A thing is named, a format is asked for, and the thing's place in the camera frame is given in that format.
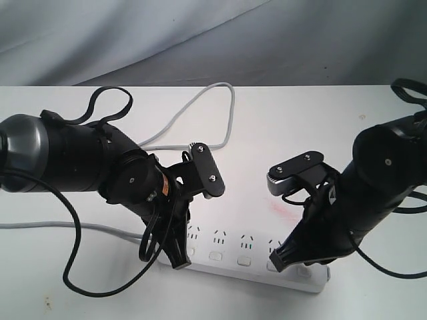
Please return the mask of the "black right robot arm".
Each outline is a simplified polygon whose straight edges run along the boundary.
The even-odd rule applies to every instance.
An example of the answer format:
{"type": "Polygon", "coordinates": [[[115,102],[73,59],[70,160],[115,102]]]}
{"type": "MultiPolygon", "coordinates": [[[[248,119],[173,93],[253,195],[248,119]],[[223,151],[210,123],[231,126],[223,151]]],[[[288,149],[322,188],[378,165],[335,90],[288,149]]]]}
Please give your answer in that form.
{"type": "Polygon", "coordinates": [[[320,152],[307,151],[271,167],[267,181],[282,199],[301,190],[309,195],[302,219],[270,254],[277,271],[349,256],[426,183],[426,112],[363,130],[343,171],[327,165],[320,152]]]}

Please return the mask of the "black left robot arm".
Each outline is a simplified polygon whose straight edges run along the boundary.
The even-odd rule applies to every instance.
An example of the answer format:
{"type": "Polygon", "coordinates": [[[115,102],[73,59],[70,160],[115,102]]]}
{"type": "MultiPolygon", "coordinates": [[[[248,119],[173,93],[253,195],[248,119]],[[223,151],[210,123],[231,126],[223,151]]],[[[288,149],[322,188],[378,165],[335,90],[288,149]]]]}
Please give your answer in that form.
{"type": "Polygon", "coordinates": [[[189,202],[171,167],[162,166],[112,125],[66,125],[17,114],[1,122],[1,168],[22,171],[60,192],[98,192],[141,217],[173,268],[190,265],[189,202]]]}

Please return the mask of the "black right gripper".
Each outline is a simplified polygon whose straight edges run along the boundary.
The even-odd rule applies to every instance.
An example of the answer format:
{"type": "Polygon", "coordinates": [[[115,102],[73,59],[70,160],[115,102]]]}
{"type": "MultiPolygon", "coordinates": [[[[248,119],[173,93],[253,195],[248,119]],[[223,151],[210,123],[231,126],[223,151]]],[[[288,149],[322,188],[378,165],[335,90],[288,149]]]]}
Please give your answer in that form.
{"type": "Polygon", "coordinates": [[[270,254],[277,272],[291,265],[304,263],[331,263],[354,252],[339,209],[330,203],[329,191],[338,181],[337,170],[323,166],[319,181],[299,176],[298,182],[309,193],[301,222],[286,240],[270,254]]]}

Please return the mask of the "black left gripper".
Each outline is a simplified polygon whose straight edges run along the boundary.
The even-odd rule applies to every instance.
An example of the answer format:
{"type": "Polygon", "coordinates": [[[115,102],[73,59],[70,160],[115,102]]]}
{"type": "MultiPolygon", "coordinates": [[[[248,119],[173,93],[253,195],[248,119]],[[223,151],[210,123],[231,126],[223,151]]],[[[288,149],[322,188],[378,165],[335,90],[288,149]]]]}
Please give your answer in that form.
{"type": "Polygon", "coordinates": [[[200,178],[193,160],[184,159],[170,167],[158,161],[150,166],[155,185],[150,189],[146,205],[151,216],[144,218],[144,237],[165,240],[163,251],[173,269],[191,265],[187,254],[187,224],[191,217],[189,204],[200,192],[200,178]]]}

